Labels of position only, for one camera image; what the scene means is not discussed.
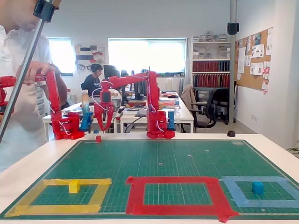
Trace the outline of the person's left hand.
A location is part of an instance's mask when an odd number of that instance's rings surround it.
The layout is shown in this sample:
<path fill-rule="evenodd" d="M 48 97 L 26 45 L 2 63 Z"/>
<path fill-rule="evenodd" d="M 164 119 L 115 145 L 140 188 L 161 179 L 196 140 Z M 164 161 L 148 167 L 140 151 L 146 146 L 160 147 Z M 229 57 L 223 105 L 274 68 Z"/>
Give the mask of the person's left hand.
<path fill-rule="evenodd" d="M 31 84 L 35 81 L 36 76 L 45 76 L 49 71 L 53 71 L 56 74 L 60 73 L 58 67 L 53 64 L 33 61 L 28 67 L 28 71 L 25 76 L 25 82 Z"/>

